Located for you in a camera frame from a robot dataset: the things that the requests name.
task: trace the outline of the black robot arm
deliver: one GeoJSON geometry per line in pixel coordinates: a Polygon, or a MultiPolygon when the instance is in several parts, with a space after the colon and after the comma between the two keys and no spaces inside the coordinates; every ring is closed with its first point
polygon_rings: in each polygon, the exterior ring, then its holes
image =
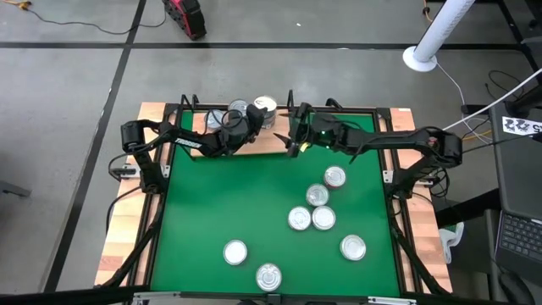
{"type": "Polygon", "coordinates": [[[266,112],[265,108],[258,109],[254,105],[246,108],[246,116],[242,116],[238,111],[228,112],[226,123],[218,130],[204,134],[173,126],[169,122],[154,122],[148,119],[130,121],[120,127],[122,148],[125,153],[134,156],[140,167],[141,190],[147,194],[159,194],[166,190],[167,184],[160,164],[152,161],[149,151],[172,142],[197,149],[208,158],[229,156],[243,145],[256,140],[266,112]],[[145,128],[157,132],[158,137],[146,143],[145,128]]]}
{"type": "Polygon", "coordinates": [[[416,149],[423,157],[408,169],[396,169],[386,193],[410,198],[416,181],[438,168],[453,168],[462,162],[462,141],[459,137],[436,127],[413,131],[367,132],[353,122],[342,121],[332,114],[315,113],[302,103],[293,114],[289,137],[275,134],[297,157],[312,145],[356,156],[372,149],[416,149]]]}

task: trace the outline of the tin can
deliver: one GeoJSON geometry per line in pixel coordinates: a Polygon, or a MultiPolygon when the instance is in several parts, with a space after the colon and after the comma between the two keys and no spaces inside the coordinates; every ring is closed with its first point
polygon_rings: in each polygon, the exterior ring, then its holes
{"type": "Polygon", "coordinates": [[[340,242],[340,252],[346,259],[358,261],[365,256],[367,247],[360,236],[348,235],[340,242]]]}
{"type": "Polygon", "coordinates": [[[305,198],[313,207],[323,206],[328,203],[329,191],[324,185],[315,183],[308,187],[305,198]]]}
{"type": "Polygon", "coordinates": [[[204,118],[207,121],[207,128],[209,130],[217,130],[222,124],[222,117],[224,117],[223,111],[217,109],[209,110],[204,118]]]}
{"type": "Polygon", "coordinates": [[[325,185],[336,190],[346,183],[346,172],[339,166],[329,166],[324,173],[325,185]]]}
{"type": "Polygon", "coordinates": [[[243,116],[246,116],[246,107],[248,103],[241,99],[236,99],[228,105],[228,110],[239,110],[243,116]]]}
{"type": "Polygon", "coordinates": [[[288,225],[294,230],[305,230],[311,225],[311,212],[304,207],[295,207],[288,214],[288,225]]]}
{"type": "Polygon", "coordinates": [[[269,96],[261,96],[254,100],[254,106],[258,109],[267,108],[268,112],[263,117],[264,129],[271,129],[274,126],[275,118],[277,117],[277,101],[269,96]]]}
{"type": "Polygon", "coordinates": [[[226,246],[224,246],[224,259],[226,260],[226,263],[229,263],[230,265],[236,266],[243,263],[246,254],[246,245],[243,241],[229,241],[226,246]]]}
{"type": "Polygon", "coordinates": [[[312,211],[312,223],[318,230],[329,230],[335,225],[335,212],[330,207],[317,207],[312,211]]]}
{"type": "Polygon", "coordinates": [[[260,289],[266,292],[277,290],[282,282],[282,274],[279,267],[273,263],[265,263],[256,272],[256,283],[260,289]]]}

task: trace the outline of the concrete floor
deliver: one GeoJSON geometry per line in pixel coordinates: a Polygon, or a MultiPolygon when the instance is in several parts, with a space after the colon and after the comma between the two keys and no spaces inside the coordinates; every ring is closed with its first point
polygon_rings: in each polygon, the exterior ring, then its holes
{"type": "MultiPolygon", "coordinates": [[[[418,0],[200,0],[205,42],[411,43],[428,22],[418,0]]],[[[46,19],[81,20],[111,31],[130,28],[136,0],[41,0],[46,19]]],[[[510,1],[521,30],[530,14],[510,1]]],[[[432,12],[439,4],[431,3],[432,12]]],[[[163,18],[162,3],[148,0],[141,23],[163,18]]],[[[534,33],[524,32],[525,36],[534,33]]],[[[80,25],[49,25],[0,4],[0,42],[125,42],[80,25]]],[[[169,18],[139,28],[135,42],[188,42],[169,18]]],[[[448,43],[514,43],[497,6],[475,4],[448,43]]],[[[32,196],[0,197],[0,293],[39,291],[89,146],[108,99],[121,49],[0,48],[0,180],[32,189],[32,196]]],[[[468,103],[489,103],[487,73],[500,69],[520,79],[532,73],[512,51],[441,51],[439,61],[468,103]]],[[[119,126],[134,119],[141,102],[178,102],[181,93],[203,103],[227,103],[269,94],[285,103],[412,108],[418,126],[445,126],[460,118],[457,89],[435,70],[409,70],[401,50],[162,49],[132,50],[91,177],[59,290],[92,286],[104,241],[105,215],[118,183],[107,175],[119,153],[119,126]]],[[[462,134],[465,130],[455,130],[462,134]]],[[[467,147],[478,145],[471,141],[467,147]]],[[[457,201],[496,187],[491,149],[465,157],[451,172],[449,198],[457,201]]]]}

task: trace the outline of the laptop keyboard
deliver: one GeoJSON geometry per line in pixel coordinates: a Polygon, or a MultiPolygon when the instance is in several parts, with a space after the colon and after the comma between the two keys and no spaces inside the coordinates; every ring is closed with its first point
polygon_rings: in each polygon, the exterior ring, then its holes
{"type": "Polygon", "coordinates": [[[501,247],[542,262],[542,225],[502,214],[501,247]]]}

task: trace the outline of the white stand base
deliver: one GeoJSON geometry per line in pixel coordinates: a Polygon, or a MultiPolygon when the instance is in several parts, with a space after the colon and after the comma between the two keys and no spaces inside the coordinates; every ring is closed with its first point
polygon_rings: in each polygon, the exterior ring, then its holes
{"type": "Polygon", "coordinates": [[[408,68],[413,69],[417,72],[429,72],[437,66],[437,58],[433,56],[429,59],[428,62],[421,62],[414,58],[414,50],[416,47],[409,47],[403,53],[403,61],[408,66],[408,68]]]}

